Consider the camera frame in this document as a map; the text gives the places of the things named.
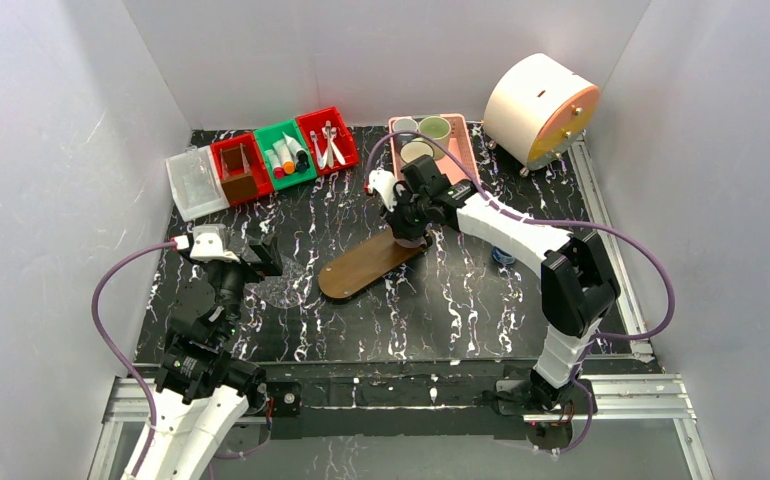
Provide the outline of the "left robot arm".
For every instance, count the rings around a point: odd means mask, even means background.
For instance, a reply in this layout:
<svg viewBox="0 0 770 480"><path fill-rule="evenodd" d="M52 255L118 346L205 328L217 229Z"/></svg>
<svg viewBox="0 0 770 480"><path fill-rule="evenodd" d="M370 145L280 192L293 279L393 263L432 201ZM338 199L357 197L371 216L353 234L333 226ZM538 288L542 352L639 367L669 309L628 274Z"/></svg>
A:
<svg viewBox="0 0 770 480"><path fill-rule="evenodd" d="M225 344L240 322L246 285L283 273L275 236L235 239L225 226L210 224L167 244L204 271L213 300L167 330L125 479L198 479L238 419L273 409L265 370L234 357Z"/></svg>

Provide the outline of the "white ribbed mug black rim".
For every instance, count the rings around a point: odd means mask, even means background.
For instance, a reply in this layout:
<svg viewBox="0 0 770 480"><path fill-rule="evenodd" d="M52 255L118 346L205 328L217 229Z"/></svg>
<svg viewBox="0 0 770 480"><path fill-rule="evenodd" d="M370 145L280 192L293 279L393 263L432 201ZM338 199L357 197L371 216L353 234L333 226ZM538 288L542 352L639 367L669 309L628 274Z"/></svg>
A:
<svg viewBox="0 0 770 480"><path fill-rule="evenodd" d="M434 157L434 149L423 139L416 139L403 144L398 152L400 166L410 164L421 157Z"/></svg>

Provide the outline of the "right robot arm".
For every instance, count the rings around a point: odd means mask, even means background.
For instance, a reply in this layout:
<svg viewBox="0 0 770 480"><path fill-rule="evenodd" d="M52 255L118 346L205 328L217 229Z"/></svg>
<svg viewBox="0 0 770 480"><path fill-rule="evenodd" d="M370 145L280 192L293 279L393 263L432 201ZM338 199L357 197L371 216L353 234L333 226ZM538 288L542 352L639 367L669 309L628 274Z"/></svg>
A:
<svg viewBox="0 0 770 480"><path fill-rule="evenodd" d="M429 156L407 164L399 176L371 171L366 189L379 196L381 215L399 244L419 244L431 224L448 226L533 271L540 280L548 330L525 391L515 399L532 410L563 403L599 324L621 292L600 235L536 225L480 192L471 179L451 182Z"/></svg>

